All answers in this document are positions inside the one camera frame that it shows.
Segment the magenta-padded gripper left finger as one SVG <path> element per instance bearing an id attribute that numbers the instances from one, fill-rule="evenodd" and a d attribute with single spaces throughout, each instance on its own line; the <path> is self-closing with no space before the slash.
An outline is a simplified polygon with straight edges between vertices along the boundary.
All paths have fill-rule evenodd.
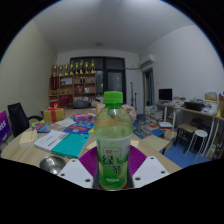
<path id="1" fill-rule="evenodd" d="M 97 148 L 93 147 L 79 159 L 71 159 L 58 176 L 78 186 L 93 188 L 97 171 Z"/>

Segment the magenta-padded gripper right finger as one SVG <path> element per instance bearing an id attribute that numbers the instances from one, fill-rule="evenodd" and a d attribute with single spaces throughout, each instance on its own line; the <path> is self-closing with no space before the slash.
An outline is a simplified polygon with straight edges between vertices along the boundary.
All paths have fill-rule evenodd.
<path id="1" fill-rule="evenodd" d="M 146 156 L 134 146 L 130 146 L 128 170 L 129 188 L 141 188 L 169 174 L 155 156 Z"/>

